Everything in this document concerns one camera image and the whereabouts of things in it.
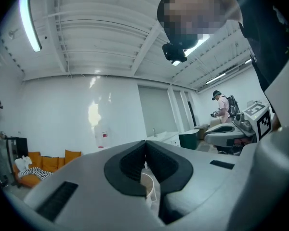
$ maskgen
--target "backpack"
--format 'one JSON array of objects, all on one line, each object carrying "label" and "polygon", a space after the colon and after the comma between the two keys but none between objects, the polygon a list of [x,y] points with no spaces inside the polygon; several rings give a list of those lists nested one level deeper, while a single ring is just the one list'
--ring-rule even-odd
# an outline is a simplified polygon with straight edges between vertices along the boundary
[{"label": "backpack", "polygon": [[230,114],[230,117],[235,117],[236,114],[238,112],[240,112],[240,109],[239,109],[239,106],[237,104],[237,101],[235,100],[233,95],[229,96],[227,99],[229,101],[228,113]]}]

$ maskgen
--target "striped blanket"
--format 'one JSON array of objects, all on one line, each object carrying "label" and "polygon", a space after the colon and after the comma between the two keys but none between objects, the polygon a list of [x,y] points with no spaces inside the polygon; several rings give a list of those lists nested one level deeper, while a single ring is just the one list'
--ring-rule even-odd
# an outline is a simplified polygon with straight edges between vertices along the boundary
[{"label": "striped blanket", "polygon": [[33,167],[25,171],[19,172],[18,177],[22,178],[23,176],[26,176],[26,175],[36,175],[40,180],[44,180],[45,178],[49,177],[52,174],[53,173],[44,171],[39,167]]}]

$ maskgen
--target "pink shirt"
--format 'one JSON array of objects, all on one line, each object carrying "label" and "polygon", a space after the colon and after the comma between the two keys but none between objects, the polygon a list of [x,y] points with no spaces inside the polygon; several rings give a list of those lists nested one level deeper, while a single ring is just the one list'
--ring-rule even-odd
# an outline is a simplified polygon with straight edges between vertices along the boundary
[{"label": "pink shirt", "polygon": [[221,95],[218,100],[218,106],[222,110],[224,109],[224,114],[221,115],[221,122],[225,123],[227,119],[230,117],[230,114],[228,113],[229,110],[229,101],[225,95]]}]

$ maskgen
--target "white ceiling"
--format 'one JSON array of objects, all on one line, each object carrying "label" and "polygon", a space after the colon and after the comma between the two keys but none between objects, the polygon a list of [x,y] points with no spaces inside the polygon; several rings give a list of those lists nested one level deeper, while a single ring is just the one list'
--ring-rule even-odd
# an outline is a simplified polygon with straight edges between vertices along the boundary
[{"label": "white ceiling", "polygon": [[[173,66],[162,51],[168,39],[157,22],[159,1],[31,0],[40,52],[34,52],[26,38],[16,3],[0,28],[0,44],[15,68],[23,70],[24,80],[100,74],[199,89],[249,59],[249,44],[238,23],[228,21],[187,62]],[[10,31],[15,31],[14,39]]]}]

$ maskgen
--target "white robot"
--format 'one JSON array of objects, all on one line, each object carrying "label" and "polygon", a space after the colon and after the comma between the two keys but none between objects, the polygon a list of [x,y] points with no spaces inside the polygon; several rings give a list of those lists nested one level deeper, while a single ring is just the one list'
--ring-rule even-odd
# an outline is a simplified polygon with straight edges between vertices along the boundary
[{"label": "white robot", "polygon": [[239,155],[243,144],[240,141],[258,142],[272,131],[271,114],[268,105],[253,103],[237,113],[232,123],[216,125],[206,131],[204,140],[216,146],[225,154]]}]

